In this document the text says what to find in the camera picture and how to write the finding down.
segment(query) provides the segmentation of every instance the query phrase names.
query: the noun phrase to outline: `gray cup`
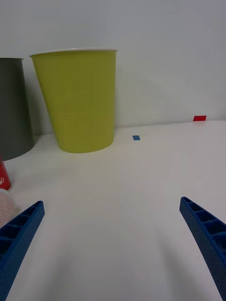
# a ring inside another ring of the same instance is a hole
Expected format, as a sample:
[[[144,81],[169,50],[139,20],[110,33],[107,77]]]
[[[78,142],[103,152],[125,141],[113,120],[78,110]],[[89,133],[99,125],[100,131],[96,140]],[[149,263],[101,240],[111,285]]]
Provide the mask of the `gray cup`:
[[[33,146],[22,59],[0,58],[0,155],[9,160]]]

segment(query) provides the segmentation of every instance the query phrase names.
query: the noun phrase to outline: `red cup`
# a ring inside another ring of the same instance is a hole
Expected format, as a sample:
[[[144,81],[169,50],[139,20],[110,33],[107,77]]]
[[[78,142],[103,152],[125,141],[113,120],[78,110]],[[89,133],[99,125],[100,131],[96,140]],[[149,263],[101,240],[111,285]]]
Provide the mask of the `red cup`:
[[[2,158],[0,157],[0,188],[3,188],[5,190],[9,190],[11,187],[11,182],[8,177],[5,165],[3,163]]]

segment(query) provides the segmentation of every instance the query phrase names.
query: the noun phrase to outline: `yellow-green paper cup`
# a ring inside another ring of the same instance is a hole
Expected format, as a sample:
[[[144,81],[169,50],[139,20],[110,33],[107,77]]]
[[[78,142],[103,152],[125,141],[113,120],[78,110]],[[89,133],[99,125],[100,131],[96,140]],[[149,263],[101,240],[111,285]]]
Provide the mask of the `yellow-green paper cup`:
[[[59,147],[98,151],[113,142],[114,49],[67,49],[31,55]]]

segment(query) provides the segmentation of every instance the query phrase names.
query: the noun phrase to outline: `red tape marker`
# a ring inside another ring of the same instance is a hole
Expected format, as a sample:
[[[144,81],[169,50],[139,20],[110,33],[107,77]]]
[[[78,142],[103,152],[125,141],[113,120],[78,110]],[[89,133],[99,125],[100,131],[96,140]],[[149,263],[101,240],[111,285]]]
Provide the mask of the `red tape marker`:
[[[206,121],[206,115],[203,115],[203,116],[194,116],[193,121]]]

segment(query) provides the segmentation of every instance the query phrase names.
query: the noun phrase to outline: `blue plastic gripper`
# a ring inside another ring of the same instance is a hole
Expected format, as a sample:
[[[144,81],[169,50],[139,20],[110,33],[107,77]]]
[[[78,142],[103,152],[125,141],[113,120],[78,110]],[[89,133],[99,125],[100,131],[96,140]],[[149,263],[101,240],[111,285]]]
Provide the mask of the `blue plastic gripper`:
[[[0,301],[7,298],[44,214],[39,201],[0,229]]]
[[[226,301],[226,225],[188,198],[180,212],[206,261],[223,301]]]

